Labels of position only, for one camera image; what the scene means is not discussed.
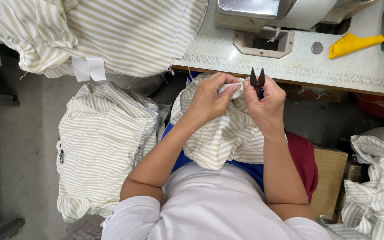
sewing machine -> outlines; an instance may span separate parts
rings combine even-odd
[[[379,0],[218,0],[215,24],[259,32],[264,26],[309,30],[339,24]]]

scissors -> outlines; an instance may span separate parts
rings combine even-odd
[[[264,69],[260,71],[259,79],[257,79],[256,74],[254,73],[254,68],[251,68],[250,74],[250,85],[253,87],[259,87],[258,94],[260,95],[260,99],[263,98],[263,85],[264,85]]]

yellow cloth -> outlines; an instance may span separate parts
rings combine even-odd
[[[359,38],[350,32],[341,37],[337,42],[330,46],[328,58],[335,58],[345,54],[361,50],[365,47],[380,44],[384,41],[383,35]]]

forearm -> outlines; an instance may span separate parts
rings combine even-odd
[[[265,136],[263,187],[267,204],[308,204],[283,128]]]
[[[181,117],[168,134],[133,168],[126,180],[161,188],[189,137],[197,127]]]

white sleeve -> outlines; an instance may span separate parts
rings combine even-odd
[[[304,218],[292,217],[284,221],[302,240],[331,240],[327,231],[318,223]]]
[[[161,205],[150,196],[135,196],[118,203],[104,221],[102,240],[142,240],[161,220]]]

